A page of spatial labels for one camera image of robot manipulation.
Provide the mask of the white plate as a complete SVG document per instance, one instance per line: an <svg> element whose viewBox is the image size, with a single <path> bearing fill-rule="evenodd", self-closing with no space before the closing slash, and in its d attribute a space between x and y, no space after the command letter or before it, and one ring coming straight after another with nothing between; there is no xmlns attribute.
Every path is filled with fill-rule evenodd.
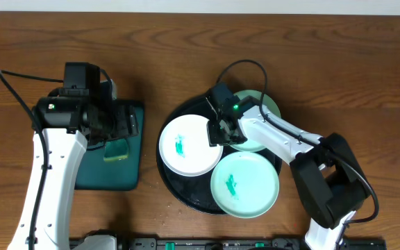
<svg viewBox="0 0 400 250"><path fill-rule="evenodd" d="M158 149L162 161L174 173L200 176L219 162L224 149L209 144L208 122L201 115L182 115L164 127Z"/></svg>

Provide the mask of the green yellow sponge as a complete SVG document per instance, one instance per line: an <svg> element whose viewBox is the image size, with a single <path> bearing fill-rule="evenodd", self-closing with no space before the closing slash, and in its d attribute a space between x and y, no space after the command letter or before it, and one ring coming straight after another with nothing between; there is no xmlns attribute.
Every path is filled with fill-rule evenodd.
<svg viewBox="0 0 400 250"><path fill-rule="evenodd" d="M129 155L129 145L126 139L108 141L105 145L103 160L113 162L127 159Z"/></svg>

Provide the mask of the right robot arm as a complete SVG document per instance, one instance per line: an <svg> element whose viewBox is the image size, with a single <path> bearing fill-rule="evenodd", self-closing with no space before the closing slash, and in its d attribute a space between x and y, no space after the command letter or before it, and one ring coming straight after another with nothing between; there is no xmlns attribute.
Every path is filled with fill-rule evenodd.
<svg viewBox="0 0 400 250"><path fill-rule="evenodd" d="M290 166L310 228L309 249L339 249L356 211L377 196L347 141L339 134L309 133L272 114L261 101L237 96L208 97L216 117L208 122L211 145L252 140Z"/></svg>

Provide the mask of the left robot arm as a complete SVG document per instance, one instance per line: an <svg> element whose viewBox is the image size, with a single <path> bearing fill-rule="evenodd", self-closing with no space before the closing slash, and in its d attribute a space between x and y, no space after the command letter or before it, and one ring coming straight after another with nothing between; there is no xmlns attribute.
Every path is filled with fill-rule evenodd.
<svg viewBox="0 0 400 250"><path fill-rule="evenodd" d="M129 191L138 185L142 136L89 148L83 134L46 128L34 135L34 159L17 230L9 249L127 249L106 230L69 238L75 190Z"/></svg>

